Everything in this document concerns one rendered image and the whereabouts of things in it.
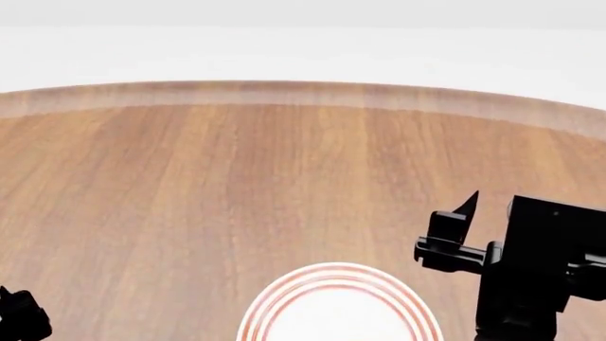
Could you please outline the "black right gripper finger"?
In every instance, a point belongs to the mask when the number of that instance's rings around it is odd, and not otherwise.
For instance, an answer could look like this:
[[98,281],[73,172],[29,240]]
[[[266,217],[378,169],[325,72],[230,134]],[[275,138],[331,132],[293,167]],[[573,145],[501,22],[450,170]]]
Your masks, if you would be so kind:
[[478,199],[479,191],[477,190],[454,211],[432,212],[427,238],[462,245],[471,227]]

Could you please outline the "white plate with red rings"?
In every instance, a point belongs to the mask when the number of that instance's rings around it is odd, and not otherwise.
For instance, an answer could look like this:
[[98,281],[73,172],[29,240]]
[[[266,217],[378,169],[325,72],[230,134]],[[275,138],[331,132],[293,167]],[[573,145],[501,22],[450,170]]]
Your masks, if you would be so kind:
[[421,297],[359,263],[303,266],[252,301],[235,341],[446,341]]

